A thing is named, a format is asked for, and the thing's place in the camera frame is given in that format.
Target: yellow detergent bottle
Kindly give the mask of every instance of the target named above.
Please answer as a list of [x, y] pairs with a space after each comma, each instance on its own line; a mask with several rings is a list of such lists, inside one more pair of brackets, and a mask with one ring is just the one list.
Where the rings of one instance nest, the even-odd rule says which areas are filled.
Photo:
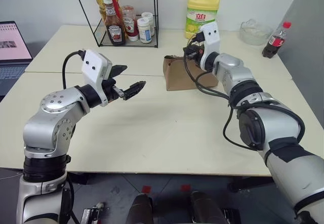
[[220, 0], [188, 0], [186, 38], [191, 38], [200, 27], [216, 18]]

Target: laptop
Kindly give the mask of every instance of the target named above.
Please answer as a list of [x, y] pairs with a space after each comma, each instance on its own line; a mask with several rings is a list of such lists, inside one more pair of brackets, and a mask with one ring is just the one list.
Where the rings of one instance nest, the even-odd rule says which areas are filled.
[[7, 94], [31, 61], [17, 24], [0, 22], [0, 96]]

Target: green label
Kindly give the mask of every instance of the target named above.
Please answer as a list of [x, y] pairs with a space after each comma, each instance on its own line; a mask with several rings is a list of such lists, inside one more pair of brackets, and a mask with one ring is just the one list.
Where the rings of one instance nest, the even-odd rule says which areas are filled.
[[186, 32], [197, 33], [200, 27], [206, 23], [215, 21], [217, 10], [206, 11], [187, 9]]

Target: laptop keyboard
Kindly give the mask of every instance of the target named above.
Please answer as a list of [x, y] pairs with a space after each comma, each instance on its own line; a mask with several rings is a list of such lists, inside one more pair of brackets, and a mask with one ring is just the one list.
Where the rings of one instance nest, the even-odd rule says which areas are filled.
[[25, 71], [27, 66], [17, 67], [1, 67], [0, 68], [0, 80], [1, 79], [18, 79]]

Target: table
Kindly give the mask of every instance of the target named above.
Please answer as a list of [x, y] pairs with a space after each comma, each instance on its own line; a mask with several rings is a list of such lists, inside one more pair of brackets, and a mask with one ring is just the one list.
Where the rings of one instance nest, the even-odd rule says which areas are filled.
[[[255, 78], [292, 79], [278, 55], [261, 56], [263, 46], [250, 46], [238, 38], [238, 32], [220, 31], [220, 51], [241, 58]], [[183, 56], [187, 39], [183, 30], [159, 31], [159, 48], [97, 47], [88, 26], [63, 25], [26, 69], [27, 72], [61, 72], [64, 58], [80, 49], [94, 49], [114, 65], [127, 65], [126, 75], [163, 76], [165, 55]], [[81, 60], [72, 57], [66, 72], [81, 73]]]
[[[83, 85], [68, 73], [67, 85]], [[126, 89], [146, 80], [142, 92], [107, 107], [96, 107], [76, 126], [68, 154], [69, 171], [147, 172], [270, 176], [259, 154], [231, 145], [222, 136], [227, 103], [198, 90], [168, 92], [161, 76], [116, 77]], [[301, 145], [324, 157], [323, 129], [292, 80], [258, 80], [265, 92], [284, 102], [306, 124]], [[22, 131], [43, 96], [62, 88], [59, 73], [24, 73], [0, 103], [0, 167], [22, 168]], [[238, 143], [237, 120], [228, 136]]]

